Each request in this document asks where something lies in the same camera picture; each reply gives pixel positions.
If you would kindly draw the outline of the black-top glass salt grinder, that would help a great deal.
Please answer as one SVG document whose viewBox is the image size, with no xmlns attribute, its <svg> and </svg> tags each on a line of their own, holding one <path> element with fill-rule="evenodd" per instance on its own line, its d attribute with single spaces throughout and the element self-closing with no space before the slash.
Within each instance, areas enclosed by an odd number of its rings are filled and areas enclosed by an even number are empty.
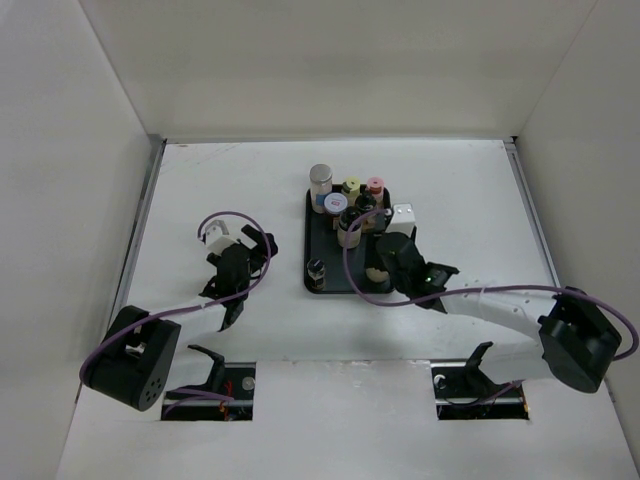
<svg viewBox="0 0 640 480">
<path fill-rule="evenodd" d="M 365 274 L 369 281 L 376 284 L 381 284 L 389 280 L 389 273 L 377 268 L 367 268 Z"/>
</svg>

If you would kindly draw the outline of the black-lid dark-label spice jar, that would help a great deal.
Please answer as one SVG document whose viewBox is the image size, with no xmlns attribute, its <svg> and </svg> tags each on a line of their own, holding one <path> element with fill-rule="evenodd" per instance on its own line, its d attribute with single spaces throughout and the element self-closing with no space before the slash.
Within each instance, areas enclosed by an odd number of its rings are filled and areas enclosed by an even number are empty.
<svg viewBox="0 0 640 480">
<path fill-rule="evenodd" d="M 322 259 L 312 258 L 306 264 L 307 285 L 312 291 L 322 291 L 326 284 L 326 264 Z"/>
</svg>

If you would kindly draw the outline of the white-lid red-label jar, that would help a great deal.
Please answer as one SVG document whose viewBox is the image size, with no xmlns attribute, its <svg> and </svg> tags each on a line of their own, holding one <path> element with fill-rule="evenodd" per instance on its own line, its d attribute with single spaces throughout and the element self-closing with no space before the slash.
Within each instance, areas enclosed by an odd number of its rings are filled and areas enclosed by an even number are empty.
<svg viewBox="0 0 640 480">
<path fill-rule="evenodd" d="M 324 199 L 324 212 L 326 223 L 329 229 L 336 230 L 340 216 L 348 208 L 347 197 L 339 192 L 332 192 Z"/>
</svg>

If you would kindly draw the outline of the silver-cap blue-label peppercorn jar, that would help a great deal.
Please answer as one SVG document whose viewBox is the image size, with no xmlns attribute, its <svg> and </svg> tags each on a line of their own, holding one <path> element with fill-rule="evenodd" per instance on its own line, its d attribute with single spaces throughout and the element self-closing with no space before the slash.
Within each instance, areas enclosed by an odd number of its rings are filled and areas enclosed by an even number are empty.
<svg viewBox="0 0 640 480">
<path fill-rule="evenodd" d="M 332 192 L 333 171 L 326 164 L 316 164 L 309 172 L 310 199 L 312 210 L 322 214 L 324 212 L 324 200 Z"/>
</svg>

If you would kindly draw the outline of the black-cap bottle white contents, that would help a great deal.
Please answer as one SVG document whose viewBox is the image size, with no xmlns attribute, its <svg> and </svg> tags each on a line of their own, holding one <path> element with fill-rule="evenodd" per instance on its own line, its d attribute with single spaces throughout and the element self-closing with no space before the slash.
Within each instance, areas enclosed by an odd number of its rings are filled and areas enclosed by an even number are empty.
<svg viewBox="0 0 640 480">
<path fill-rule="evenodd" d="M 361 240 L 361 225 L 354 222 L 360 212 L 355 206 L 348 206 L 340 215 L 337 227 L 337 241 L 340 247 L 348 250 L 355 249 Z"/>
</svg>

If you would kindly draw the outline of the pink-cap spice bottle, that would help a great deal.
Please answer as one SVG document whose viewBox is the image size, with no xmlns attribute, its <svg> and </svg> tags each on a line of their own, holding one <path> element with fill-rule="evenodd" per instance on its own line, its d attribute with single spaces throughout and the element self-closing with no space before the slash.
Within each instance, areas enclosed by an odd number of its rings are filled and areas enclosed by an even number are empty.
<svg viewBox="0 0 640 480">
<path fill-rule="evenodd" d="M 366 182 L 366 190 L 375 198 L 378 208 L 384 206 L 385 184 L 382 178 L 370 177 Z"/>
</svg>

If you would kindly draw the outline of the yellow-cap spice bottle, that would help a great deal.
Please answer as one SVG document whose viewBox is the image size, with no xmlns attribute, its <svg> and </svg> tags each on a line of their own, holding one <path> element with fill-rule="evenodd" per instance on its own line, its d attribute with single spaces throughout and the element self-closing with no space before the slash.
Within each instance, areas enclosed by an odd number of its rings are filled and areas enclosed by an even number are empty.
<svg viewBox="0 0 640 480">
<path fill-rule="evenodd" d="M 361 192 L 361 182 L 356 176 L 348 176 L 344 179 L 341 188 L 342 194 L 349 203 L 354 203 Z"/>
</svg>

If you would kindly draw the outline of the black-cap bottle tan contents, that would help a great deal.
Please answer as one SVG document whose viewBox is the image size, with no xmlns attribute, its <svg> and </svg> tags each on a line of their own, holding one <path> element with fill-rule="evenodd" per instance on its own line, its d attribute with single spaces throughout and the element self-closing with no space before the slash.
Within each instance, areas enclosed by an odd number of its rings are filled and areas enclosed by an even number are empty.
<svg viewBox="0 0 640 480">
<path fill-rule="evenodd" d="M 368 191 L 363 191 L 355 200 L 355 207 L 360 215 L 364 215 L 378 208 L 374 195 Z M 373 232 L 376 228 L 377 216 L 370 215 L 360 222 L 364 233 Z"/>
</svg>

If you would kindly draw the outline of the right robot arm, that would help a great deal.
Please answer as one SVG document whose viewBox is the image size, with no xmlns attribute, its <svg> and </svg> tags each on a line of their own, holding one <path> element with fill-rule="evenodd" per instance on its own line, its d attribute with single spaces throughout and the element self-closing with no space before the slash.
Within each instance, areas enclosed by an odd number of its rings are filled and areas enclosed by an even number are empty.
<svg viewBox="0 0 640 480">
<path fill-rule="evenodd" d="M 489 394 L 499 384 L 555 378 L 582 393 L 595 393 L 614 360 L 621 335 L 602 308 L 579 289 L 492 287 L 449 265 L 427 262 L 413 240 L 385 233 L 376 251 L 396 290 L 416 306 L 507 328 L 518 342 L 481 343 L 468 358 L 464 384 Z"/>
</svg>

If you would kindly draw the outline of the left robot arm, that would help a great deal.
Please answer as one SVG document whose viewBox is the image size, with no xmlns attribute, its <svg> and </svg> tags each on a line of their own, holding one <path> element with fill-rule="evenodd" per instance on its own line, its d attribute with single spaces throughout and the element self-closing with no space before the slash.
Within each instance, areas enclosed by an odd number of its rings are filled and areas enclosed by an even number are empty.
<svg viewBox="0 0 640 480">
<path fill-rule="evenodd" d="M 236 323 L 278 246 L 272 233 L 253 223 L 233 234 L 223 221 L 214 220 L 200 226 L 197 237 L 208 250 L 215 275 L 186 305 L 159 313 L 134 305 L 121 308 L 80 368 L 83 386 L 141 412 L 163 393 L 228 400 L 221 392 L 223 356 L 196 341 Z"/>
</svg>

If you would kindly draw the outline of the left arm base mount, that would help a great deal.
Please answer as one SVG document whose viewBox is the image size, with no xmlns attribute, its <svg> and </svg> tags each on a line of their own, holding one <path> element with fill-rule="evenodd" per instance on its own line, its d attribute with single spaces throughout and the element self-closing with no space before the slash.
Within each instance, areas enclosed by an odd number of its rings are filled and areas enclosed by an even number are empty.
<svg viewBox="0 0 640 480">
<path fill-rule="evenodd" d="M 191 344 L 171 366 L 161 419 L 251 421 L 256 377 L 254 363 L 229 363 L 222 354 Z"/>
</svg>

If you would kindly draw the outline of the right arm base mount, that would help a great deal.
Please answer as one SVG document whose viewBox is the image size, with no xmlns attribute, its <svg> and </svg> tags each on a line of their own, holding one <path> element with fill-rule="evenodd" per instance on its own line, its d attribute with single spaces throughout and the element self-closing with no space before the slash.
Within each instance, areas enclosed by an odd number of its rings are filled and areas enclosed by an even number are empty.
<svg viewBox="0 0 640 480">
<path fill-rule="evenodd" d="M 441 421 L 528 420 L 521 382 L 496 384 L 481 370 L 492 342 L 481 343 L 464 362 L 434 362 L 431 377 Z"/>
</svg>

